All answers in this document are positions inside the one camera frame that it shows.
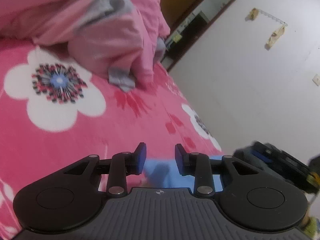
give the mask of pink blanket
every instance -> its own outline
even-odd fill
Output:
[[[0,237],[20,230],[12,201],[21,188],[90,154],[108,159],[145,142],[146,168],[173,161],[177,143],[188,152],[221,155],[166,70],[156,64],[154,71],[145,91],[123,93],[71,59],[30,42],[0,40]],[[128,185],[161,179],[152,176],[129,176]]]
[[[157,38],[170,30],[160,0],[0,0],[0,35],[35,44],[68,42],[77,62],[107,78],[108,68],[153,81]]]

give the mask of pink bed sheet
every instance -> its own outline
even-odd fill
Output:
[[[72,60],[28,41],[0,40],[0,237],[11,239],[20,230],[12,201],[22,187],[87,155],[111,158],[140,142],[153,159],[173,159],[177,143],[189,152],[221,155],[166,70],[156,64],[154,72],[146,90],[125,94]],[[55,85],[64,82],[77,92],[59,96]],[[146,177],[127,181],[141,186]]]

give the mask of light switch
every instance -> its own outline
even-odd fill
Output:
[[[320,76],[316,74],[313,78],[313,82],[317,85],[320,86]]]

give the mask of gray ribbed panel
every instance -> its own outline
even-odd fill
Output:
[[[40,235],[22,231],[15,240],[308,240],[298,229],[277,234],[251,232],[229,222],[207,199],[186,188],[134,188],[107,201],[90,223],[72,232]]]

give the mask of crosshair symbol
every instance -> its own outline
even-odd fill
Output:
[[[165,192],[164,192],[163,190],[159,189],[159,190],[156,191],[156,193],[157,193],[158,195],[161,195],[161,194],[163,194],[163,193],[165,193]]]

